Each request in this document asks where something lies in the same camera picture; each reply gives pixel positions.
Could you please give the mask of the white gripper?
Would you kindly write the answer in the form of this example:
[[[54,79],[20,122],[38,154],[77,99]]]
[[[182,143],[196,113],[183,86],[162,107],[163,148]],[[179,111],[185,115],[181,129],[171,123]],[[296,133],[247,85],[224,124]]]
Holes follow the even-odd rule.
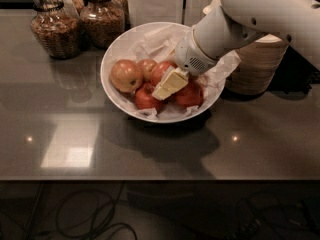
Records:
[[[165,100],[172,92],[185,87],[188,84],[189,73],[193,76],[204,74],[218,63],[201,51],[195,41],[193,29],[190,29],[175,47],[174,62],[179,67],[170,67],[161,79],[160,85],[152,92],[152,96],[158,100]]]

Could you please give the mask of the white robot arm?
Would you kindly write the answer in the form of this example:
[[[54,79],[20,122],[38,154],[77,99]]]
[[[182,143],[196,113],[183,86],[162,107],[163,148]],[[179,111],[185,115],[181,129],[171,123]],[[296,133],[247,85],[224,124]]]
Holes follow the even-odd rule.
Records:
[[[213,68],[220,58],[272,34],[320,68],[320,11],[316,0],[219,0],[174,50],[176,68],[156,85],[164,100],[184,88],[191,75]]]

